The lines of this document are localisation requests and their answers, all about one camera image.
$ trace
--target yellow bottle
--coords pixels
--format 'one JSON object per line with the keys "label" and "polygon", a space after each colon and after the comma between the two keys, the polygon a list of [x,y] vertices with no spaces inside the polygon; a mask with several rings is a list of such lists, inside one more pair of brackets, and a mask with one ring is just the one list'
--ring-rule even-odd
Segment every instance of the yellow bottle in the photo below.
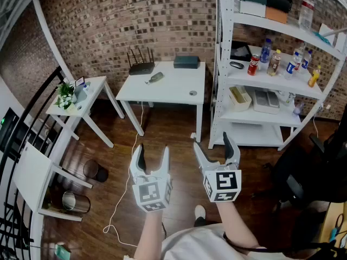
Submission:
{"label": "yellow bottle", "polygon": [[309,86],[311,88],[313,88],[314,84],[317,82],[317,79],[319,78],[320,68],[321,68],[321,66],[318,66],[318,69],[315,69],[313,71],[313,76],[309,79]]}

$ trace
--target wooden floor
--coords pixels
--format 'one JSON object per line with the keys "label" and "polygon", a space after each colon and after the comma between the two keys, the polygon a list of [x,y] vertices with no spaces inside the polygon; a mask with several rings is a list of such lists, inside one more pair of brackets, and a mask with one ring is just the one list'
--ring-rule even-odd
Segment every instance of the wooden floor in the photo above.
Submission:
{"label": "wooden floor", "polygon": [[[141,106],[133,106],[138,119]],[[100,129],[114,142],[114,148],[106,146],[103,141],[81,122],[77,134],[79,141],[70,142],[63,159],[62,166],[69,172],[93,184],[91,190],[79,188],[71,182],[64,181],[64,188],[85,194],[91,201],[91,210],[83,215],[83,221],[70,222],[62,219],[46,217],[42,244],[64,242],[72,249],[72,260],[80,259],[122,259],[123,255],[133,255],[134,248],[118,243],[113,228],[103,233],[108,225],[114,207],[122,195],[128,177],[128,166],[136,131],[126,116],[117,116],[109,101],[97,101],[92,109],[92,119]],[[170,206],[164,211],[163,223],[168,235],[179,230],[192,227],[194,208],[202,204],[207,211],[207,219],[220,221],[215,204],[207,200],[202,184],[202,175],[193,151],[193,140],[190,134],[195,131],[195,107],[174,106],[161,107],[155,105],[149,109],[144,107],[144,137],[138,137],[137,145],[144,144],[145,160],[148,169],[157,169],[165,146],[170,149],[170,174],[173,179],[173,191]],[[224,162],[224,146],[215,146],[208,150],[210,115],[204,111],[202,147],[207,155]],[[338,124],[317,121],[319,137],[325,140]],[[309,123],[295,139],[307,151],[312,144],[308,136],[315,132],[313,123]],[[242,191],[235,205],[263,246],[276,248],[290,245],[290,236],[295,218],[300,213],[291,207],[281,210],[280,214],[272,214],[276,197],[263,197],[251,200],[251,194],[272,187],[269,170],[263,164],[275,164],[282,152],[276,148],[241,147],[240,169],[242,170]],[[83,176],[83,165],[89,159],[95,159],[109,170],[109,178],[105,183],[98,183]],[[120,203],[117,213],[112,219],[122,242],[137,244],[144,224],[145,213],[137,207],[132,192],[132,179],[129,181],[127,193]],[[42,259],[54,259],[53,251],[42,250]]]}

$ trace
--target metal shelving unit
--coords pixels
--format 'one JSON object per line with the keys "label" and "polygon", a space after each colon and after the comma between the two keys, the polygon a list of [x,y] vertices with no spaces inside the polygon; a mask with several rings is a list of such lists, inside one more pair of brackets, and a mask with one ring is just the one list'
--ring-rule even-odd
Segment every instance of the metal shelving unit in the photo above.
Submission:
{"label": "metal shelving unit", "polygon": [[[258,70],[255,76],[249,76],[247,74],[249,62],[239,61],[245,65],[243,69],[231,67],[229,62],[231,61],[230,49],[234,23],[271,29],[293,36],[337,58],[338,63],[325,89],[321,90],[317,84],[310,88],[307,82],[311,75],[307,71],[296,75],[292,80],[286,80],[281,74],[284,74],[292,55],[284,53],[281,54],[280,75],[278,76],[271,77],[266,74],[265,70]],[[343,53],[340,53],[312,32],[300,29],[295,20],[289,19],[287,24],[282,24],[259,16],[240,14],[234,12],[234,0],[217,0],[216,53],[209,149],[214,145],[223,145],[222,134],[227,132],[240,146],[274,146],[278,147],[278,150],[282,150],[311,120],[326,99],[346,59],[346,45],[347,41],[344,44]],[[261,50],[260,47],[250,46],[249,48],[252,54],[259,54]],[[280,105],[280,112],[277,115],[256,112],[252,106],[244,112],[232,112],[229,106],[228,88],[233,85],[245,86],[248,92],[252,91],[252,87],[284,90],[314,98],[317,101],[303,121],[292,115],[294,104]],[[282,138],[280,126],[291,128],[291,135],[286,140]]]}

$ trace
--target white t-shirt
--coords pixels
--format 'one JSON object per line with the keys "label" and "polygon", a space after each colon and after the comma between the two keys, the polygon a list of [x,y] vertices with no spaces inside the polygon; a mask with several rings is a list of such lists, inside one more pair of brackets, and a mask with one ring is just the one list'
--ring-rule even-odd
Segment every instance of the white t-shirt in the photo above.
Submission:
{"label": "white t-shirt", "polygon": [[163,260],[285,260],[282,253],[237,252],[223,238],[222,224],[211,224],[177,232],[162,245]]}

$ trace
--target potted plant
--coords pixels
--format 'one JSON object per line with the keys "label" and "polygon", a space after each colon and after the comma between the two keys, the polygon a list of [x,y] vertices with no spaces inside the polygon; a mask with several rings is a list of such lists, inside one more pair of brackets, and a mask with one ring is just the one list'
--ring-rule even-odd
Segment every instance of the potted plant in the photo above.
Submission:
{"label": "potted plant", "polygon": [[74,87],[70,86],[69,83],[63,83],[58,86],[58,95],[55,105],[64,110],[77,101],[77,97],[74,94]]}

